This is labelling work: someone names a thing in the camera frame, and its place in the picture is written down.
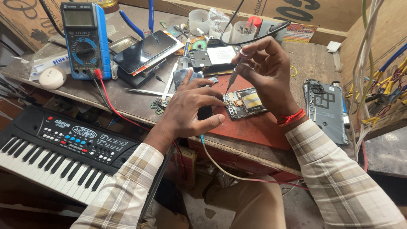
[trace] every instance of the left hand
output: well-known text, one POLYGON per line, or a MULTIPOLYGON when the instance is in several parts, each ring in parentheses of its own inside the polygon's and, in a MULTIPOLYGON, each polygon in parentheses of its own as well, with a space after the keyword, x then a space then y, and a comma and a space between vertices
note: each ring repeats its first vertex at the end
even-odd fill
POLYGON ((217 114, 198 121, 198 110, 203 106, 225 106, 222 93, 202 85, 212 85, 208 79, 194 79, 190 83, 192 70, 189 70, 170 100, 163 116, 151 130, 144 143, 165 153, 168 146, 178 137, 198 136, 218 127, 225 121, 223 114, 217 114))

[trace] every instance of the multimeter dial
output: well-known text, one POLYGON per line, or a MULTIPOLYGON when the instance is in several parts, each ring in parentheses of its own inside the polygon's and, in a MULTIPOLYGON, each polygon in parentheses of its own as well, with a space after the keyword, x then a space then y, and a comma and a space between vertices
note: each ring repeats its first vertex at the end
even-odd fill
POLYGON ((71 45, 71 52, 76 62, 84 66, 95 64, 99 56, 95 42, 86 37, 76 39, 71 45))

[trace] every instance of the black key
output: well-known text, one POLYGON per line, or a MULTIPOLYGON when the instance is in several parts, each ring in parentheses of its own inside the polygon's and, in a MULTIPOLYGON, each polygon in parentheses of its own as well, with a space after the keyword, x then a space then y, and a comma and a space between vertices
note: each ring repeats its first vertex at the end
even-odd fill
POLYGON ((20 156, 20 154, 27 148, 28 146, 28 142, 25 142, 18 150, 17 152, 15 152, 15 154, 13 155, 13 157, 18 157, 20 156))
POLYGON ((48 161, 48 159, 52 156, 52 152, 50 151, 50 152, 48 152, 48 154, 47 155, 45 155, 45 157, 40 161, 40 163, 38 163, 38 167, 41 169, 44 165, 45 165, 45 163, 48 161))
POLYGON ((62 171, 61 173, 61 178, 64 178, 66 176, 66 174, 69 172, 69 170, 71 169, 72 165, 74 165, 75 161, 72 160, 71 162, 69 162, 69 164, 65 167, 65 169, 62 171))
POLYGON ((98 189, 99 184, 102 182, 103 177, 105 177, 106 173, 102 173, 99 178, 96 180, 96 183, 92 187, 92 191, 96 191, 98 189))
POLYGON ((30 151, 28 151, 23 157, 23 162, 26 162, 37 148, 38 147, 35 145, 30 151))
POLYGON ((44 151, 44 149, 39 149, 28 161, 28 163, 30 163, 30 165, 32 165, 34 163, 34 161, 41 155, 42 151, 44 151))
POLYGON ((95 170, 93 174, 90 176, 89 180, 85 184, 85 188, 89 188, 90 184, 92 184, 93 179, 95 179, 96 175, 98 174, 98 170, 95 170))
POLYGON ((61 159, 59 161, 57 161, 57 163, 51 169, 51 174, 54 174, 58 170, 58 168, 61 166, 61 164, 64 160, 65 160, 65 157, 61 157, 61 159))
POLYGON ((78 163, 78 164, 76 165, 76 167, 72 170, 71 174, 69 174, 69 176, 68 176, 68 181, 71 181, 72 178, 74 178, 75 174, 78 172, 78 170, 79 170, 79 168, 80 168, 81 166, 82 166, 82 165, 81 165, 80 163, 78 163))
POLYGON ((58 157, 59 157, 59 155, 58 155, 58 154, 55 154, 55 155, 51 158, 51 160, 48 162, 48 164, 44 167, 44 170, 45 170, 45 171, 48 171, 48 170, 51 168, 51 166, 54 164, 54 162, 57 160, 58 157))
POLYGON ((21 145, 21 141, 17 142, 11 149, 9 150, 8 154, 12 155, 14 151, 21 145))
POLYGON ((86 169, 85 173, 82 174, 81 178, 79 178, 79 181, 78 181, 78 185, 79 185, 79 186, 82 185, 82 183, 85 181, 86 177, 88 176, 88 174, 90 173, 91 170, 92 170, 92 168, 91 168, 91 167, 88 167, 88 168, 86 169))
POLYGON ((2 149, 3 153, 7 152, 7 150, 17 141, 17 138, 14 138, 9 143, 7 143, 4 148, 2 149))

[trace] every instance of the digital multimeter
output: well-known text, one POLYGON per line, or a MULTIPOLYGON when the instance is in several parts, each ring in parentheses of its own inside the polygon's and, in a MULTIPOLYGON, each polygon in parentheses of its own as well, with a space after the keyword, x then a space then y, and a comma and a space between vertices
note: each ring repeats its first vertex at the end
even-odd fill
POLYGON ((62 2, 61 13, 72 77, 91 79, 91 70, 100 69, 111 79, 104 10, 94 2, 62 2))

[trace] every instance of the electronic keyboard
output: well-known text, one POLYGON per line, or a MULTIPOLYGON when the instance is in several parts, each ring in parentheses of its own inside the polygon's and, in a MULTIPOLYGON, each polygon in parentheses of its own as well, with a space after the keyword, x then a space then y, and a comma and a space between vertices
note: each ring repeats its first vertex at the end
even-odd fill
POLYGON ((88 205, 140 143, 31 105, 0 133, 0 168, 88 205))

